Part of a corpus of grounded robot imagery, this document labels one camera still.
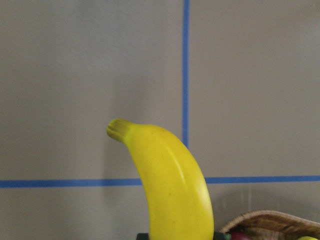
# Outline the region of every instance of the blue tape line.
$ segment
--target blue tape line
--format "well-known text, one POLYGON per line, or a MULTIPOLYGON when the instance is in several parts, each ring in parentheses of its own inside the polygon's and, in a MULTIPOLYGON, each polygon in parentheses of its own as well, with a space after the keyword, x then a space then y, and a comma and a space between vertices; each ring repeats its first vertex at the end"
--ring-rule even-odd
POLYGON ((253 183, 290 183, 320 182, 320 175, 310 176, 232 176, 207 177, 207 184, 253 184, 253 183))
POLYGON ((140 186, 139 178, 120 179, 58 179, 58 180, 0 180, 0 189, 11 188, 66 188, 140 186))
MULTIPOLYGON (((320 175, 310 176, 232 176, 206 177, 207 184, 252 184, 320 182, 320 175)), ((13 188, 67 188, 141 186, 139 178, 119 179, 60 179, 60 180, 0 180, 0 189, 13 188)))
POLYGON ((182 30, 182 142, 189 146, 189 0, 183 2, 182 30))

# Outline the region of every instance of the wall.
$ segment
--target wall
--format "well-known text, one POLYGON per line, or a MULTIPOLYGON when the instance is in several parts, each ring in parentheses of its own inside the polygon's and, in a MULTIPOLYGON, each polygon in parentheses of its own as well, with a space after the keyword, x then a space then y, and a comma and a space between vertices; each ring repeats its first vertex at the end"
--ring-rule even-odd
MULTIPOLYGON (((320 3, 189 7, 189 149, 212 182, 215 228, 258 209, 320 222, 320 3)), ((183 12, 169 0, 1 2, 3 239, 128 240, 148 231, 141 185, 69 180, 139 177, 127 149, 106 135, 114 118, 182 138, 183 12)))

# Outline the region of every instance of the wicker basket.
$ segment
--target wicker basket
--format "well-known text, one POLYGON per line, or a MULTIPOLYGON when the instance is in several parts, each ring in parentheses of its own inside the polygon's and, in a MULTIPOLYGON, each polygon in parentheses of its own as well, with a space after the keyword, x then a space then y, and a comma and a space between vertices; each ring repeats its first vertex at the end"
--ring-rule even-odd
POLYGON ((241 232, 253 240, 297 240, 303 236, 320 239, 320 223, 273 210, 248 212, 220 230, 241 232))

